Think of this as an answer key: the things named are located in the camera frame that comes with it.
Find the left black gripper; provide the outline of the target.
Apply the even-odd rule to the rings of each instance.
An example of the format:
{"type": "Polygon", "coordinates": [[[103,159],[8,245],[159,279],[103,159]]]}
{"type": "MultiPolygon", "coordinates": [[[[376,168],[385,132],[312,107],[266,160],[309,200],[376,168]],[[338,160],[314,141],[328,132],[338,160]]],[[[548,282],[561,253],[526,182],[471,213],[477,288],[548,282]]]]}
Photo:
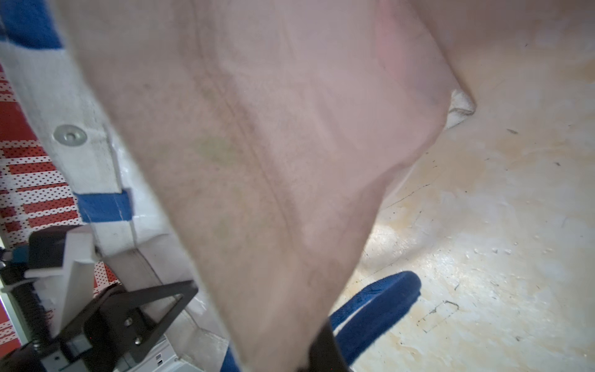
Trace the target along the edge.
{"type": "Polygon", "coordinates": [[[155,371],[164,365],[164,333],[198,294],[193,281],[127,291],[112,285],[85,305],[57,336],[51,336],[39,306],[26,296],[31,341],[1,359],[3,371],[155,371]],[[158,320],[143,308],[174,301],[158,320]]]}

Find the white canvas bag blue handles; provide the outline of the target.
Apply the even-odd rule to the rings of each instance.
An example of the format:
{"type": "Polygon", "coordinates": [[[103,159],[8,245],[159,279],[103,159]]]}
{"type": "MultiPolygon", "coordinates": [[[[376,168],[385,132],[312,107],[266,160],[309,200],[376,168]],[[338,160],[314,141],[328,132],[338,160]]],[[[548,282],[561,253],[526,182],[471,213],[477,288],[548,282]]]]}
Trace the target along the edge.
{"type": "Polygon", "coordinates": [[[120,280],[206,292],[204,371],[305,365],[460,94],[410,1],[4,1],[1,63],[120,280]]]}

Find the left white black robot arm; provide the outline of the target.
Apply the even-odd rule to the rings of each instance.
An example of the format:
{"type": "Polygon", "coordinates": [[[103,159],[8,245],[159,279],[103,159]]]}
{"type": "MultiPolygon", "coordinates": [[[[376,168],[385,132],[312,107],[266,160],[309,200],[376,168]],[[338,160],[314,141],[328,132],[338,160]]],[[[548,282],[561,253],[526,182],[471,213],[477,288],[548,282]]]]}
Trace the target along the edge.
{"type": "Polygon", "coordinates": [[[1,291],[28,341],[1,359],[3,371],[155,371],[156,347],[198,293],[193,281],[93,294],[99,261],[90,226],[33,232],[24,254],[2,250],[1,291]]]}

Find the right gripper own finger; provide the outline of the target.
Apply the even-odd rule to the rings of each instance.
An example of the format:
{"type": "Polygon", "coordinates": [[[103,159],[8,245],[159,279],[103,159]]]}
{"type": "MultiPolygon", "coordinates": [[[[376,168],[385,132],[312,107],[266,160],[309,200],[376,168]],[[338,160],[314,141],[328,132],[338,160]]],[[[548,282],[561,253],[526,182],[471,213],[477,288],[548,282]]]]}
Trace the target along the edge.
{"type": "Polygon", "coordinates": [[[350,368],[342,357],[333,329],[329,321],[321,328],[319,334],[308,350],[308,361],[300,372],[350,372],[350,368]]]}

